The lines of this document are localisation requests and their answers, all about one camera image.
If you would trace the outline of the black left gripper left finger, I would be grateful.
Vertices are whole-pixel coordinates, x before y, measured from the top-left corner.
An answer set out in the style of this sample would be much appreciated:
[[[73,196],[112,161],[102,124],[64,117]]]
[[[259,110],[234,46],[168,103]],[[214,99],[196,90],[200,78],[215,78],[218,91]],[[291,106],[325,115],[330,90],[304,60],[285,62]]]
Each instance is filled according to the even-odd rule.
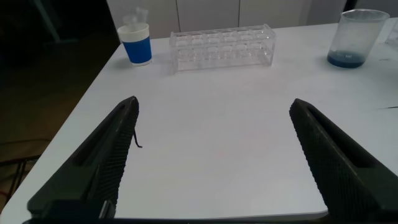
[[[113,218],[139,102],[122,100],[28,201],[35,220]]]

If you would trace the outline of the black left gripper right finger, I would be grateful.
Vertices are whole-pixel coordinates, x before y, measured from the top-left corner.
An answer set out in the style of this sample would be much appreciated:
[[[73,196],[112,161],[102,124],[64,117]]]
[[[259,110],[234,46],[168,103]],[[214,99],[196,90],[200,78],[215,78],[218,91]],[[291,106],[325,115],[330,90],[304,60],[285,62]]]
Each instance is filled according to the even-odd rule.
[[[310,103],[289,109],[329,215],[345,222],[397,223],[397,176]]]

